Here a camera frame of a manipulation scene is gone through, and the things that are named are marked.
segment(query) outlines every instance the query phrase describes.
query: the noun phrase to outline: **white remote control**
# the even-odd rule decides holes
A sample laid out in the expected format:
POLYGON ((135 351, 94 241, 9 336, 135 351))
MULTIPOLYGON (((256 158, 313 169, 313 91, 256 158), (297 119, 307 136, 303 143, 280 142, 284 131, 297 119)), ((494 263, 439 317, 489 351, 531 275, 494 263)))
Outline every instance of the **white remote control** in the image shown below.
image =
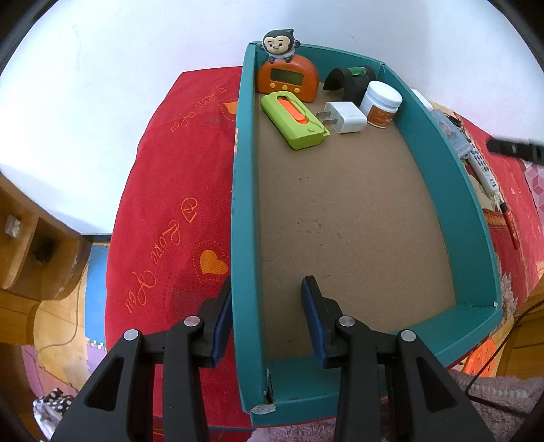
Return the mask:
POLYGON ((481 185, 484 187, 485 192, 488 195, 495 193, 499 190, 499 185, 495 180, 495 177, 491 173, 489 166, 478 152, 478 149, 472 147, 471 151, 467 154, 468 162, 476 172, 481 185))

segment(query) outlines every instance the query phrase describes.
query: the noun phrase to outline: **teal tray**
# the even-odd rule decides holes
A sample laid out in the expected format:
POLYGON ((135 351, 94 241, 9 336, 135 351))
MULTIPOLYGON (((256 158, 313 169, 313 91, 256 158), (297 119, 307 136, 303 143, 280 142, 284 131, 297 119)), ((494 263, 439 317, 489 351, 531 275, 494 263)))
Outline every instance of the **teal tray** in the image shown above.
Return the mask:
MULTIPOLYGON (((340 371, 324 370, 314 356, 284 360, 265 357, 254 145, 255 81, 259 67, 266 60, 259 43, 252 42, 246 49, 238 98, 231 216, 232 303, 242 407, 250 413, 253 425, 275 426, 336 415, 340 371), (270 385, 273 397, 268 395, 267 399, 270 385), (273 406, 259 407, 270 402, 273 406)), ((387 65, 320 46, 302 45, 296 52, 313 61, 320 81, 335 67, 371 65, 378 80, 394 87, 403 97, 394 122, 434 203, 456 299, 454 307, 411 329, 444 366, 450 365, 485 338, 502 318, 491 237, 464 167, 431 114, 387 65)))

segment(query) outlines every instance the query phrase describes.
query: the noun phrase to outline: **white power adapter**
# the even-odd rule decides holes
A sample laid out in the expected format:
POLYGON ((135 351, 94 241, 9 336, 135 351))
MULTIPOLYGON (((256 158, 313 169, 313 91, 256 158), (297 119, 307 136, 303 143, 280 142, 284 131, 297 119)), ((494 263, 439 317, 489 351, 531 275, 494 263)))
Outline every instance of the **white power adapter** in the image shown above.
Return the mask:
POLYGON ((324 112, 328 120, 337 120, 332 127, 338 133, 360 132, 367 125, 367 117, 351 101, 328 101, 324 112))

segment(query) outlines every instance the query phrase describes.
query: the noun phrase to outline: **monkey toy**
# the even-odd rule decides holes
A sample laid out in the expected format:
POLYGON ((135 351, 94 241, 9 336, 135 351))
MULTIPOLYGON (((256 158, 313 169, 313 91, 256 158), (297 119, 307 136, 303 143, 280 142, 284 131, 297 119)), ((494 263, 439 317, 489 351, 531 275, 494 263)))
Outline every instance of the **monkey toy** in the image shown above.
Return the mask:
POLYGON ((285 60, 290 63, 295 55, 295 49, 300 42, 295 40, 293 29, 274 29, 266 34, 261 43, 261 49, 268 54, 268 61, 273 63, 276 60, 285 60))

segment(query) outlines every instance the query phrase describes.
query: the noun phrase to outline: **orange digital timer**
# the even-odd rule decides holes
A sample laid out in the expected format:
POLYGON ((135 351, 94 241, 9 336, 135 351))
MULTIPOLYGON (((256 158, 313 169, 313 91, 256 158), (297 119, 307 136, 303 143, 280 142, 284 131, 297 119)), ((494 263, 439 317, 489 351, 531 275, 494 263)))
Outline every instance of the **orange digital timer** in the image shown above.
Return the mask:
POLYGON ((307 58, 294 55, 290 63, 277 60, 264 62, 257 74, 257 91, 270 94, 288 90, 300 101, 312 102, 319 87, 319 74, 315 65, 307 58))

